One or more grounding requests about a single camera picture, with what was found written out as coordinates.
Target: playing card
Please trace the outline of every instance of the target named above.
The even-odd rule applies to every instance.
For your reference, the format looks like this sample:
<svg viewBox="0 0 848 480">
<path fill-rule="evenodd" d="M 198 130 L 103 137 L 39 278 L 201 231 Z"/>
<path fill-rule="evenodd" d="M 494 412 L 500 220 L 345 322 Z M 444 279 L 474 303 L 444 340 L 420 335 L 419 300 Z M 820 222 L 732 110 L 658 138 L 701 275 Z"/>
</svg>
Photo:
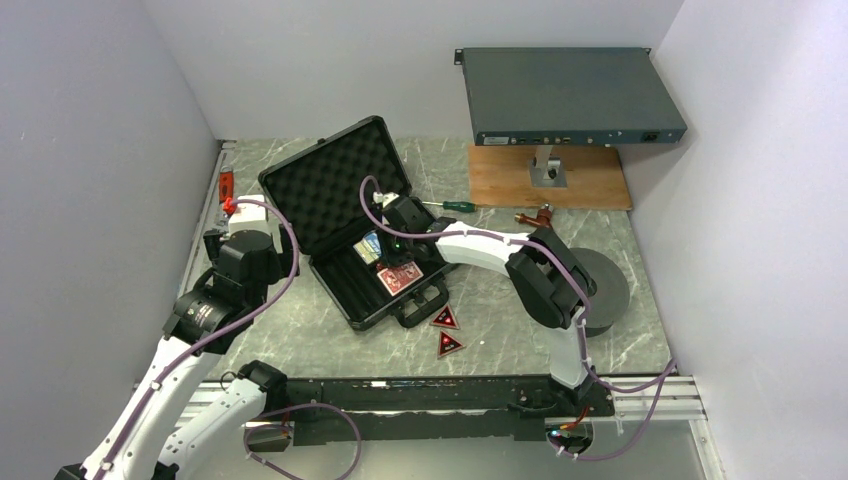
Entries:
<svg viewBox="0 0 848 480">
<path fill-rule="evenodd" d="M 418 268 L 415 262 L 409 262 L 398 267 L 386 268 L 377 272 L 377 278 L 380 279 L 380 282 L 392 296 L 397 295 L 423 276 L 424 274 L 421 273 L 421 269 Z"/>
<path fill-rule="evenodd" d="M 377 239 L 376 232 L 366 234 L 353 248 L 367 265 L 374 263 L 382 255 L 380 241 Z"/>
</svg>

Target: wooden plank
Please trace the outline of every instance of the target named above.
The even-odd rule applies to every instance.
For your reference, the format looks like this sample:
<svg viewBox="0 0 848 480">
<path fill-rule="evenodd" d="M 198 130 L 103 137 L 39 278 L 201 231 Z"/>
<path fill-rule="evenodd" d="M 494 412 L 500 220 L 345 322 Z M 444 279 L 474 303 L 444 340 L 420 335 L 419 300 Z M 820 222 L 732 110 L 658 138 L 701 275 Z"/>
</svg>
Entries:
<svg viewBox="0 0 848 480">
<path fill-rule="evenodd" d="M 468 147 L 471 201 L 487 207 L 539 207 L 630 210 L 633 202 L 621 171 L 618 150 L 561 146 L 551 155 L 565 165 L 566 188 L 536 188 L 528 162 L 536 147 Z"/>
</svg>

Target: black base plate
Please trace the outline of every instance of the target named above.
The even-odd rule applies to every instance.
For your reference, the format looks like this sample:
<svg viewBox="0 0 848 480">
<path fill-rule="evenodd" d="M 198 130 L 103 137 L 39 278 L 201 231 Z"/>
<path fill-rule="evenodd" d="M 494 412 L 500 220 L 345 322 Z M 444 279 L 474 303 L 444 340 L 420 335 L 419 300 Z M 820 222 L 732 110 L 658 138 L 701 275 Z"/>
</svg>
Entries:
<svg viewBox="0 0 848 480">
<path fill-rule="evenodd" d="M 612 416 L 609 391 L 592 384 L 579 404 L 549 375 L 289 379 L 292 404 L 335 405 L 353 417 L 365 440 L 512 436 L 545 440 L 545 418 Z M 292 413 L 294 445 L 352 440 L 350 426 L 324 410 Z"/>
</svg>

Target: red playing card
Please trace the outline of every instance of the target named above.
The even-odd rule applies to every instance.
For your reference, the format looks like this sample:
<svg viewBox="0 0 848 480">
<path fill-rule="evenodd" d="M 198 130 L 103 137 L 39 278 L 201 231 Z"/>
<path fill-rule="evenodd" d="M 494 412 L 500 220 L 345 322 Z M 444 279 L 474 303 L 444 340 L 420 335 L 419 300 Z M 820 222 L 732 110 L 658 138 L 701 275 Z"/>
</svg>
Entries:
<svg viewBox="0 0 848 480">
<path fill-rule="evenodd" d="M 386 290 L 392 296 L 397 295 L 423 276 L 424 274 L 421 273 L 421 269 L 418 268 L 415 262 L 409 262 L 399 267 L 386 268 L 377 272 L 377 278 L 380 279 L 380 282 L 382 282 L 383 286 L 386 287 Z"/>
</svg>

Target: red object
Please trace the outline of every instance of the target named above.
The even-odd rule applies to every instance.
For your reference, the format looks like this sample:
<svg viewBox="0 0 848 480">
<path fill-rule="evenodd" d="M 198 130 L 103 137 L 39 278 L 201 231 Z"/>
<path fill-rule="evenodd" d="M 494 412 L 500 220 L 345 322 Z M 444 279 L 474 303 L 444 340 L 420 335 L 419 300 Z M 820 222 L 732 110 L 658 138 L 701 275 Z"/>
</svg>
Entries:
<svg viewBox="0 0 848 480">
<path fill-rule="evenodd" d="M 447 332 L 439 332 L 439 358 L 463 348 L 465 348 L 465 345 L 460 343 L 459 340 L 451 337 Z"/>
<path fill-rule="evenodd" d="M 222 208 L 224 209 L 224 212 L 227 213 L 227 215 L 232 215 L 236 213 L 236 206 L 233 205 L 233 197 L 227 197 L 224 200 L 224 206 Z"/>
<path fill-rule="evenodd" d="M 453 314 L 453 310 L 450 308 L 450 305 L 445 305 L 445 308 L 436 315 L 436 318 L 432 323 L 430 323 L 430 325 L 459 330 L 459 324 L 456 322 L 456 316 Z"/>
<path fill-rule="evenodd" d="M 235 177 L 232 167 L 224 167 L 218 174 L 218 203 L 224 203 L 228 198 L 233 198 L 235 192 Z"/>
<path fill-rule="evenodd" d="M 518 223 L 523 223 L 523 224 L 530 225 L 530 226 L 533 226 L 533 227 L 536 227 L 536 228 L 539 228 L 539 227 L 551 228 L 551 217 L 553 217 L 553 216 L 554 216 L 554 212 L 553 212 L 553 210 L 551 210 L 551 205 L 546 203 L 546 204 L 542 205 L 542 208 L 540 208 L 536 212 L 535 218 L 528 217 L 527 215 L 524 215 L 523 213 L 519 213 L 519 214 L 515 215 L 515 221 L 518 222 Z"/>
<path fill-rule="evenodd" d="M 422 278 L 424 273 L 418 268 L 415 262 L 409 262 L 399 267 L 386 268 L 377 272 L 377 278 L 386 287 L 386 290 L 397 295 L 401 290 L 409 287 L 418 279 Z"/>
</svg>

